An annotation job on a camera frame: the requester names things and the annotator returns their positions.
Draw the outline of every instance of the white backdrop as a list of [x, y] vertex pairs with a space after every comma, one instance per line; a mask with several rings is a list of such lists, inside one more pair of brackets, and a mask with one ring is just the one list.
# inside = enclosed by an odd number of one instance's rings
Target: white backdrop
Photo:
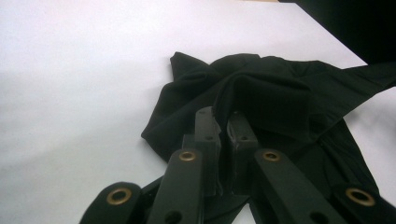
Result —
[[[0, 1], [0, 223], [78, 223], [106, 186], [163, 175], [140, 134], [175, 51], [364, 64], [294, 4]], [[395, 93], [346, 118], [393, 204]], [[254, 221], [245, 209], [235, 223]]]

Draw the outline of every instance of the white surface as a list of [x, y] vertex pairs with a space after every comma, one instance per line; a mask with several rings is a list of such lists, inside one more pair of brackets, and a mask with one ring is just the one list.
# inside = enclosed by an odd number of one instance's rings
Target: white surface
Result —
[[[293, 4], [2, 1], [0, 223], [78, 223], [104, 187], [161, 176], [165, 164], [140, 133], [175, 51], [208, 63], [247, 52], [364, 64]], [[348, 122], [396, 204], [394, 93]], [[253, 223], [246, 213], [235, 223]]]

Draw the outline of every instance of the brass grommet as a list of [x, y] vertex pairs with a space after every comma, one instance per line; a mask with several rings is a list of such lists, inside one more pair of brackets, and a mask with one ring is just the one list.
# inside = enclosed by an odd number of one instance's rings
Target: brass grommet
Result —
[[262, 154], [262, 156], [268, 161], [279, 161], [280, 156], [276, 152], [266, 151]]
[[178, 155], [178, 157], [182, 161], [193, 161], [196, 158], [195, 153], [190, 152], [190, 151], [184, 151], [184, 152], [180, 153], [180, 155]]
[[363, 206], [374, 206], [375, 199], [364, 190], [349, 188], [346, 190], [346, 196], [355, 203]]
[[107, 195], [107, 202], [112, 205], [126, 203], [132, 196], [130, 189], [120, 188], [114, 189]]

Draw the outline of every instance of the black fabric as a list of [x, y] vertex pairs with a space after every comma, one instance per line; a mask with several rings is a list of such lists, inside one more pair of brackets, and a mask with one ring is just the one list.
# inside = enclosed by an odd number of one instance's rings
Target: black fabric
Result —
[[[142, 133], [164, 160], [181, 148], [184, 134], [193, 133], [195, 112], [213, 106], [222, 141], [230, 114], [244, 112], [261, 146], [288, 155], [326, 198], [341, 183], [378, 191], [343, 116], [395, 86], [396, 63], [339, 69], [318, 61], [237, 54], [209, 65], [177, 52], [171, 64], [174, 81], [163, 87]], [[221, 151], [221, 164], [227, 164], [226, 154]], [[246, 200], [231, 201], [224, 208], [207, 199], [211, 209], [205, 214], [223, 220], [214, 223], [231, 223]]]

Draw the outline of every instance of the metal strut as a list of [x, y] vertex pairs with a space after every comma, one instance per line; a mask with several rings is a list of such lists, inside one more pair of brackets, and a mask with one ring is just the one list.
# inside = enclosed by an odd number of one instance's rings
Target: metal strut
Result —
[[[99, 193], [80, 224], [205, 223], [206, 197], [248, 195], [258, 224], [396, 223], [396, 209], [357, 185], [335, 186], [327, 200], [282, 152], [262, 148], [241, 112], [231, 114], [222, 146], [212, 108], [197, 111], [195, 134], [186, 134], [163, 177], [144, 188], [113, 184]], [[219, 154], [229, 162], [219, 184]]]

